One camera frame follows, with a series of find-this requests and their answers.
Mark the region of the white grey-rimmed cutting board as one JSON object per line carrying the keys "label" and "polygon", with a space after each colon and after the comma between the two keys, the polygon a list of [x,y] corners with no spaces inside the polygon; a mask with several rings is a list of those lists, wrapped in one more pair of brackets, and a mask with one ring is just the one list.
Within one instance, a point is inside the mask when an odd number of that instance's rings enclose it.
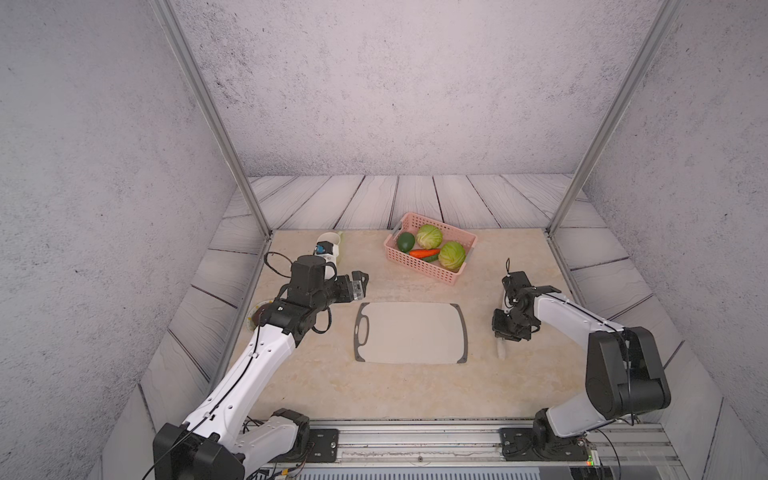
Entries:
{"label": "white grey-rimmed cutting board", "polygon": [[463,364],[467,327],[457,304],[365,302],[355,320],[353,349],[361,363]]}

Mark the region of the white ceramic knife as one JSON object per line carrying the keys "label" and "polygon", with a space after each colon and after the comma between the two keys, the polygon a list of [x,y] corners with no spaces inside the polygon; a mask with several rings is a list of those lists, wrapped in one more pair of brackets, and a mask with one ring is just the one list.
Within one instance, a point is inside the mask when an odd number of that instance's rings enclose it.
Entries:
{"label": "white ceramic knife", "polygon": [[[500,309],[507,313],[509,308],[507,306],[506,295],[502,294]],[[505,360],[507,358],[506,340],[502,337],[495,335],[497,358],[499,360]]]}

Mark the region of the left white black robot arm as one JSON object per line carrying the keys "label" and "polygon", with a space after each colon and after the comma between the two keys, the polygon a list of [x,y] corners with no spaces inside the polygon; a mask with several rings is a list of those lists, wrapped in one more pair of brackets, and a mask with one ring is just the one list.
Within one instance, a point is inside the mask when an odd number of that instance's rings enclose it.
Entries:
{"label": "left white black robot arm", "polygon": [[179,425],[165,424],[156,434],[155,479],[245,479],[272,460],[299,455],[306,447],[309,420],[289,409],[244,432],[251,408],[280,366],[308,332],[319,313],[332,305],[366,296],[369,276],[339,274],[335,263],[302,255],[291,264],[289,281],[256,321],[248,345],[207,398]]}

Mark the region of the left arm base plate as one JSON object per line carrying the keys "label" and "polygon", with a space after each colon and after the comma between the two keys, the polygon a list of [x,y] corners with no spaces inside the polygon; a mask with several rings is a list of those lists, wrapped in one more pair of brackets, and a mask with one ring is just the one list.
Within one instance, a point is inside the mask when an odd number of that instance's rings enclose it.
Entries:
{"label": "left arm base plate", "polygon": [[309,428],[299,432],[293,448],[279,457],[280,463],[330,464],[337,460],[338,429]]}

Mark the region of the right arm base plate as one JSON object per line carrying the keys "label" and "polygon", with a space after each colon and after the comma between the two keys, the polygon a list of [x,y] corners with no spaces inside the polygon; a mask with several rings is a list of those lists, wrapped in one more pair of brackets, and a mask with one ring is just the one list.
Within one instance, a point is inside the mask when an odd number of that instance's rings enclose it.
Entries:
{"label": "right arm base plate", "polygon": [[580,437],[561,438],[546,429],[501,428],[501,453],[506,461],[587,462],[585,441]]}

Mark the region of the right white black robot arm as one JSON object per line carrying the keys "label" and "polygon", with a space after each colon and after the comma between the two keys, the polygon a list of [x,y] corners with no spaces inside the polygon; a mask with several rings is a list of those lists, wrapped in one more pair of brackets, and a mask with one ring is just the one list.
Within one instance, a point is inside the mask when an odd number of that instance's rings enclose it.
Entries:
{"label": "right white black robot arm", "polygon": [[497,338],[529,341],[546,324],[586,352],[583,390],[537,413],[535,431],[572,439],[618,418],[663,410],[671,404],[663,362],[648,329],[604,319],[550,285],[532,285],[523,271],[507,273],[502,286],[502,307],[492,318]]}

